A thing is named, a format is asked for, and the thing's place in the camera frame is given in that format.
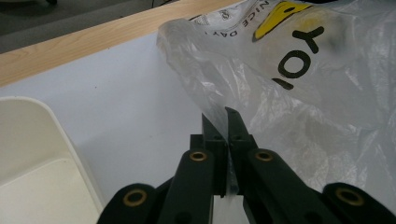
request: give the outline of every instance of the white plastic container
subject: white plastic container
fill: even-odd
[[[95,223],[103,206],[52,111],[0,98],[0,223]]]

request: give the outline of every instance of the white plastic bag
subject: white plastic bag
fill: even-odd
[[[169,21],[158,46],[223,134],[229,106],[309,187],[396,212],[396,2],[250,0]]]

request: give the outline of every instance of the floor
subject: floor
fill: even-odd
[[[58,0],[56,5],[46,0],[1,1],[0,53],[148,10],[152,4],[163,4],[163,0]]]

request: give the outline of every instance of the yellow logo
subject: yellow logo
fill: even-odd
[[[309,7],[308,4],[298,4],[292,2],[280,2],[270,12],[268,17],[262,22],[253,34],[253,42],[258,41],[265,35],[274,30],[282,21],[285,21],[288,17],[292,16],[297,12],[301,12]]]

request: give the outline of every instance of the wooden surface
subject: wooden surface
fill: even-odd
[[[155,32],[166,21],[191,18],[240,0],[180,0],[116,21],[0,54],[0,87],[102,49]]]

